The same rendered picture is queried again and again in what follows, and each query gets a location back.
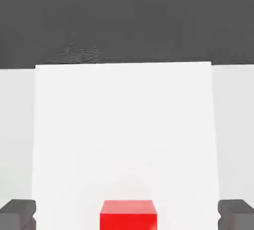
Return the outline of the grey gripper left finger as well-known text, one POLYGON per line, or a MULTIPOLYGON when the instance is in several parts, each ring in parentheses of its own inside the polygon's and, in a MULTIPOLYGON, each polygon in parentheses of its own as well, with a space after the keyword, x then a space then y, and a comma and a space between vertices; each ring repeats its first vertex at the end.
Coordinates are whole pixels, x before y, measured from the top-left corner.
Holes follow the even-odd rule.
POLYGON ((36 201, 11 199, 0 208, 0 230, 36 230, 36 201))

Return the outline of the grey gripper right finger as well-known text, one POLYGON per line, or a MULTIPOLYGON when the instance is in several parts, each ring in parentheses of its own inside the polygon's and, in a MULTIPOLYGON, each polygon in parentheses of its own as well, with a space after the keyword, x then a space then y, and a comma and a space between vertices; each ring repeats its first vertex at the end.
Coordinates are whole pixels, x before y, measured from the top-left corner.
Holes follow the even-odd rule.
POLYGON ((254 230, 254 208, 242 199, 218 202, 218 230, 254 230))

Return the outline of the small red cube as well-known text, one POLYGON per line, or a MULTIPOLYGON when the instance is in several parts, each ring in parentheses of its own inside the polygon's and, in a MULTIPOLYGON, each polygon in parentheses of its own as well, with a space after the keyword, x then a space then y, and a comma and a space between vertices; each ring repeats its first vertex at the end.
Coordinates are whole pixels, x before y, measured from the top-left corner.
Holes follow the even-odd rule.
POLYGON ((151 200, 105 200, 100 230, 157 230, 157 211, 151 200))

